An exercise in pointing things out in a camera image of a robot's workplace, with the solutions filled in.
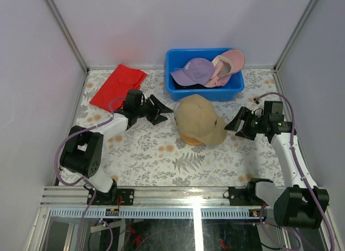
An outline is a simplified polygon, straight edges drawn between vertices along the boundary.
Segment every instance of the hat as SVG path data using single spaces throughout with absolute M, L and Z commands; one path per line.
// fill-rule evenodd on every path
M 205 87 L 226 85 L 231 75 L 240 71 L 244 67 L 245 61 L 241 51 L 228 50 L 215 57 L 212 63 L 215 66 L 215 72 Z
M 215 72 L 215 66 L 205 58 L 194 58 L 183 68 L 171 73 L 173 79 L 182 86 L 205 85 Z
M 198 94 L 180 101 L 176 122 L 181 134 L 208 145 L 219 145 L 227 135 L 225 121 L 216 114 L 212 103 Z

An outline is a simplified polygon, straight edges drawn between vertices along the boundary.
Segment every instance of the red cloth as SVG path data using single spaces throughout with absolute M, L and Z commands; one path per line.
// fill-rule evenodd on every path
M 99 88 L 96 95 L 91 99 L 90 104 L 110 112 L 109 103 L 111 100 L 126 97 L 129 89 L 140 89 L 140 84 L 146 76 L 147 74 L 141 70 L 130 69 L 120 64 L 108 77 L 103 86 Z M 113 102 L 113 110 L 119 108 L 124 100 Z

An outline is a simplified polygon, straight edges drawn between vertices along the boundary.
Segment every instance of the blue container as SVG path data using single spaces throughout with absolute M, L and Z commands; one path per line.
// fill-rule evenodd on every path
M 244 89 L 242 72 L 233 74 L 229 82 L 222 87 L 214 89 L 188 89 L 177 90 L 175 88 L 171 72 L 181 69 L 193 58 L 205 58 L 212 61 L 218 55 L 231 49 L 173 49 L 167 52 L 165 61 L 165 88 L 170 93 L 173 101 L 178 101 L 192 94 L 200 94 L 209 101 L 230 101 L 236 93 Z

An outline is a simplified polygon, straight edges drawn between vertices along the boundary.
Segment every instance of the purple cap brim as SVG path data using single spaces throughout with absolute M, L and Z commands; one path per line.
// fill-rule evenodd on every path
M 183 69 L 176 70 L 170 73 L 176 83 L 182 86 L 196 85 L 192 79 L 190 79 L 184 72 Z

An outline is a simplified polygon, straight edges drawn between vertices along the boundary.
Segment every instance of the leaf pattern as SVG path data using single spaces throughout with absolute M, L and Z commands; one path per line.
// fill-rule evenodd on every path
M 171 109 L 175 102 L 164 89 L 164 70 L 143 70 L 147 78 L 141 84 L 146 94 L 154 94 Z M 89 101 L 112 71 L 93 70 L 78 109 L 77 125 L 89 127 L 110 114 Z M 277 91 L 270 69 L 242 70 L 245 89 L 232 101 L 213 102 L 216 112 L 226 123 L 241 106 L 256 107 L 253 97 Z M 268 96 L 265 100 L 277 100 Z M 178 135 L 173 114 L 167 121 L 153 126 L 138 119 L 129 130 L 103 143 L 101 165 L 119 186 L 245 186 L 251 177 L 269 178 L 284 185 L 278 158 L 263 135 L 255 141 L 244 140 L 229 132 L 219 146 L 189 146 Z M 61 176 L 74 182 L 78 176 L 63 169 Z

